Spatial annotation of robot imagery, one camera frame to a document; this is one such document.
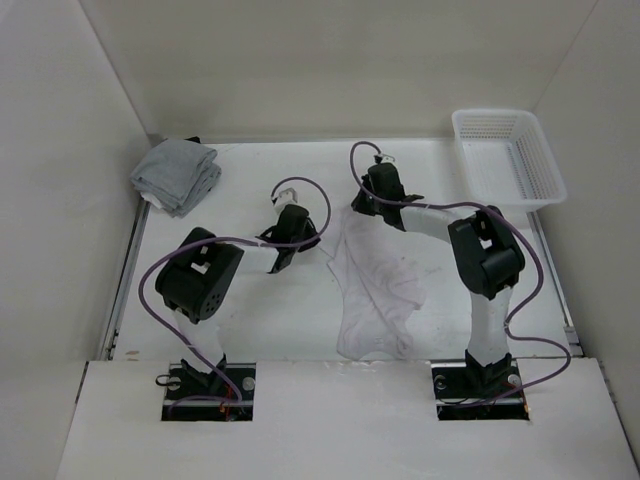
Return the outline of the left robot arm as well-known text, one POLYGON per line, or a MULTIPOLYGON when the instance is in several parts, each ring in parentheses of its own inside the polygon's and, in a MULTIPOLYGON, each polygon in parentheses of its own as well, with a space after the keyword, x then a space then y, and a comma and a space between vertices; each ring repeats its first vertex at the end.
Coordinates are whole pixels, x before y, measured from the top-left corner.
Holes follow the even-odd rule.
POLYGON ((290 203, 279 209, 274 225, 251 240, 219 237, 196 227, 177 250, 157 261, 143 275, 138 286, 143 308, 203 363, 192 371, 189 381, 200 397, 216 397, 225 383, 234 400, 243 399, 221 363, 213 364, 185 333, 153 311, 145 297, 145 285, 151 274, 157 274, 154 289, 164 306, 197 325, 217 313, 236 276, 280 273, 290 266, 296 254, 316 247, 322 232, 306 208, 290 203))

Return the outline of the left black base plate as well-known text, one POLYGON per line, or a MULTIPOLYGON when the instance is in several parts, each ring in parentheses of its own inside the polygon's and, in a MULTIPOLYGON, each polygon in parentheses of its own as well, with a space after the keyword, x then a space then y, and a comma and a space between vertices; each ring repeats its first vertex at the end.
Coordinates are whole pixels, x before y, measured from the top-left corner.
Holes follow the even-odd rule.
POLYGON ((171 364, 155 384, 163 389, 161 420, 168 422, 248 422, 253 419, 255 364, 226 364, 200 371, 186 360, 171 364))

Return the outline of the folded grey tank tops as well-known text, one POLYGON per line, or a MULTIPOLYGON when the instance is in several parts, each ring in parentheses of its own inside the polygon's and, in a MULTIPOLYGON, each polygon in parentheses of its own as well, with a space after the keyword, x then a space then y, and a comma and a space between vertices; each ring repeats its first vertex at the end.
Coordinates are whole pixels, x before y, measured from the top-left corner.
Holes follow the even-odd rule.
POLYGON ((172 217, 185 217, 216 186, 218 151, 194 139, 167 139, 152 148, 130 174, 141 196, 172 217))

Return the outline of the white plastic basket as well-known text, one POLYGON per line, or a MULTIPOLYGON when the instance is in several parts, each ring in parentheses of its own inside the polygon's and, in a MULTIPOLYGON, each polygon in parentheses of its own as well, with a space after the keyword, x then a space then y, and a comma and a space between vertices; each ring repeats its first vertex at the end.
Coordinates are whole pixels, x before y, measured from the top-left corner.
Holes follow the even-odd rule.
POLYGON ((538 118, 516 109, 474 108, 451 115, 469 196, 502 209, 535 212, 567 199, 538 118))

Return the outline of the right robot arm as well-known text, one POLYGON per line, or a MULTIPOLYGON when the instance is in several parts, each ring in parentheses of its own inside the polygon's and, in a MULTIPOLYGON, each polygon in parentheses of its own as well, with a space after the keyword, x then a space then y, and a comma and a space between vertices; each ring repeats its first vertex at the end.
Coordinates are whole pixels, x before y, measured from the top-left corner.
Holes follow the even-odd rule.
POLYGON ((509 376, 512 356, 505 320, 513 287, 525 267, 524 255, 499 209, 478 208, 459 218, 451 212, 417 205, 408 195, 395 165, 381 154, 361 177, 362 188, 351 207, 403 232, 422 234, 451 246, 458 275, 471 298, 471 336, 465 350, 464 384, 488 397, 509 376))

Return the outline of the white tank top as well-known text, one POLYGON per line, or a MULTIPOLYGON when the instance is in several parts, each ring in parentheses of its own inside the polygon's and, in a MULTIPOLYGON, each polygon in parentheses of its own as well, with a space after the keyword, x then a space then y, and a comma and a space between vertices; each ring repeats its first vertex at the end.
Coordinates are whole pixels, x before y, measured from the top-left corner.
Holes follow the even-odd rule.
POLYGON ((406 322, 424 304, 427 290, 416 262, 383 237, 388 230, 376 218, 344 207, 323 240, 343 300, 337 352, 350 360, 376 352, 407 359, 412 352, 406 322))

